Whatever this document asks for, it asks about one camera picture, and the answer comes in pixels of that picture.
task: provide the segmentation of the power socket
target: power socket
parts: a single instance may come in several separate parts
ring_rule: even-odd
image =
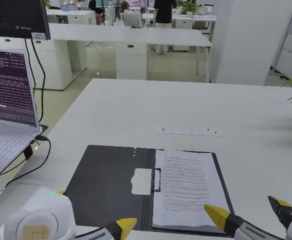
[[[189,127],[189,126],[156,126],[158,134],[178,134],[178,135],[199,135],[221,137],[221,133],[210,127]]]

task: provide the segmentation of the cable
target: cable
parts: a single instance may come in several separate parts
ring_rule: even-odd
[[[91,44],[94,46],[94,48],[96,49],[97,54],[104,59],[106,62],[110,63],[111,65],[114,65],[111,61],[107,60],[106,58],[104,58],[97,50],[97,46],[94,44],[94,42],[91,42]]]
[[[32,93],[33,93],[33,95],[35,97],[36,80],[35,80],[35,75],[34,75],[34,71],[33,71],[33,68],[32,68],[32,64],[31,64],[30,51],[29,51],[28,46],[27,46],[26,38],[24,38],[24,42],[25,42],[25,47],[26,47],[26,52],[27,52],[27,57],[28,57],[28,63],[29,63],[29,67],[30,67],[31,76],[32,76],[32,79],[34,80],[34,89],[33,89]]]
[[[45,160],[42,162],[41,165],[39,165],[38,167],[34,168],[33,170],[30,170],[30,171],[28,171],[28,172],[26,172],[26,173],[24,173],[24,174],[22,174],[22,175],[20,175],[20,176],[18,176],[18,177],[16,177],[16,178],[14,178],[13,180],[10,180],[10,181],[6,184],[6,187],[7,187],[10,183],[16,181],[17,179],[20,179],[20,178],[22,178],[22,177],[24,177],[24,176],[26,176],[26,175],[28,175],[28,174],[30,174],[30,173],[36,171],[37,169],[40,169],[40,168],[41,168],[41,167],[47,162],[48,157],[50,156],[50,153],[51,153],[51,149],[52,149],[52,143],[51,143],[51,141],[50,141],[47,137],[45,137],[45,136],[41,136],[41,135],[36,136],[35,139],[36,139],[36,140],[39,140],[39,141],[47,141],[47,142],[49,143],[48,153],[47,153],[47,156],[46,156]]]
[[[32,48],[34,50],[34,53],[35,53],[35,56],[36,56],[36,59],[37,59],[37,62],[42,70],[42,73],[44,75],[44,78],[42,80],[42,86],[41,86],[41,100],[40,100],[40,104],[41,104],[41,114],[40,114],[40,119],[39,119],[39,122],[42,121],[43,117],[44,117],[44,87],[45,87],[45,82],[46,82],[46,73],[45,73],[45,70],[43,68],[43,65],[41,63],[41,60],[40,58],[38,57],[38,54],[37,54],[37,51],[36,51],[36,48],[35,48],[35,45],[34,45],[34,41],[33,39],[30,40],[31,41],[31,45],[32,45]]]
[[[1,173],[0,176],[5,175],[5,174],[7,174],[7,173],[13,171],[15,168],[18,168],[18,167],[19,167],[20,165],[22,165],[25,161],[26,161],[26,159],[24,159],[21,163],[19,163],[18,165],[14,166],[13,168],[11,168],[11,169],[9,169],[9,170],[7,170],[7,171]]]

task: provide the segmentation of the clipboard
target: clipboard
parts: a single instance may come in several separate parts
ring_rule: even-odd
[[[211,154],[229,210],[234,213],[217,157]],[[137,218],[134,230],[226,237],[225,233],[153,227],[154,192],[161,191],[161,183],[155,187],[155,175],[161,174],[155,162],[156,149],[89,145],[64,193],[72,203],[76,225],[102,227],[122,218]],[[132,194],[135,169],[152,169],[150,195]]]

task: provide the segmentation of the office chair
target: office chair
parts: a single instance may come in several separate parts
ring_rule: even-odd
[[[140,13],[123,13],[121,17],[125,26],[133,28],[142,27],[142,16]]]

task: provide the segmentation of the monitor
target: monitor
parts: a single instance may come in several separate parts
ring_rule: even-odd
[[[51,39],[45,0],[0,0],[0,37]]]
[[[27,66],[23,51],[0,49],[0,120],[37,126]]]

